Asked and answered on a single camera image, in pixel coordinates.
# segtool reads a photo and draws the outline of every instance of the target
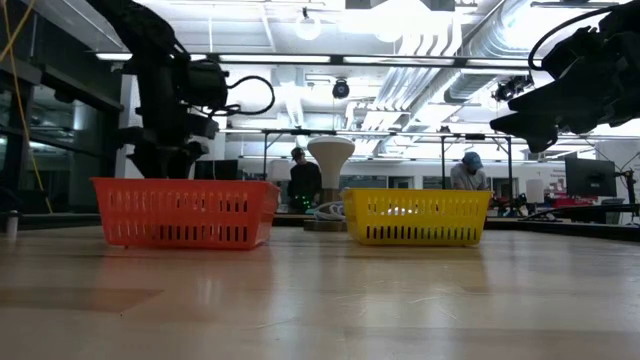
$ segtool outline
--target desk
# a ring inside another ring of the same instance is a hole
[[[0,347],[16,360],[636,360],[639,257],[633,243],[511,231],[376,248],[276,228],[251,252],[23,232],[0,243]]]

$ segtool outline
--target yellow basket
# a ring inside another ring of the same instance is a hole
[[[472,246],[482,237],[490,191],[348,189],[349,235],[363,245]]]

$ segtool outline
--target plastic basket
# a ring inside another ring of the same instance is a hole
[[[482,237],[489,191],[348,189],[350,236],[363,245],[472,246]]]
[[[259,181],[92,179],[107,243],[249,250],[267,241],[280,190]]]

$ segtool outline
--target red basket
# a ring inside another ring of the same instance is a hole
[[[250,250],[269,239],[280,190],[260,181],[93,178],[107,243]]]

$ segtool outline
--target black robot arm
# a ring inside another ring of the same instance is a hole
[[[609,13],[599,29],[584,27],[533,63],[537,49],[562,28]],[[558,133],[586,134],[600,124],[619,126],[640,115],[640,0],[580,15],[545,35],[529,56],[533,70],[554,81],[509,101],[516,113],[491,128],[524,138],[532,152],[548,149]]]
[[[87,0],[113,26],[132,54],[123,73],[135,75],[140,92],[142,127],[120,129],[120,145],[134,145],[129,155],[145,178],[187,178],[191,165],[208,149],[189,142],[192,135],[214,139],[218,124],[212,116],[243,113],[227,106],[229,73],[211,60],[192,61],[176,39],[171,25],[146,6],[131,0]],[[266,83],[272,101],[273,87]],[[192,114],[193,108],[208,109],[208,117]]]

